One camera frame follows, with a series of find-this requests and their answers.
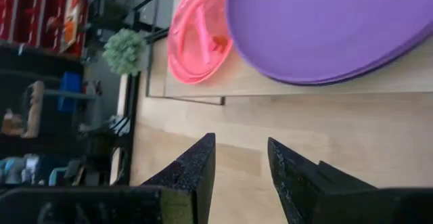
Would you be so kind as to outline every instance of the floor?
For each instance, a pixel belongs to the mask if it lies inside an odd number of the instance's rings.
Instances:
[[[99,55],[96,62],[86,67],[85,78],[90,81],[101,81],[101,117],[108,120],[117,111],[120,75],[111,72],[108,64]]]
[[[211,106],[143,93],[133,185],[216,133],[210,223],[287,223],[271,180],[268,137],[377,187],[433,185],[431,94],[229,97],[226,106]]]

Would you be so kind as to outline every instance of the pink bowl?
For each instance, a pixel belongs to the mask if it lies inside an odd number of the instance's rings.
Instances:
[[[181,0],[168,32],[168,67],[182,83],[208,79],[228,56],[224,8],[225,0]]]

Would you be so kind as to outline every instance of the blue bin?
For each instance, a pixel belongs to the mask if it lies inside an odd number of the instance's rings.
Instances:
[[[58,182],[58,180],[60,180],[60,177],[64,177],[67,170],[68,167],[54,168],[51,174],[49,175],[48,186],[56,186],[56,183]]]
[[[60,83],[60,91],[81,93],[81,75],[72,72],[65,72]],[[75,99],[59,96],[58,111],[73,112]]]

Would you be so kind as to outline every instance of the potted plant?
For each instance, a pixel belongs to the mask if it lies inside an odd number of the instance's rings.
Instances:
[[[116,74],[137,75],[137,61],[144,50],[145,40],[141,34],[122,29],[108,39],[104,45],[103,59]]]

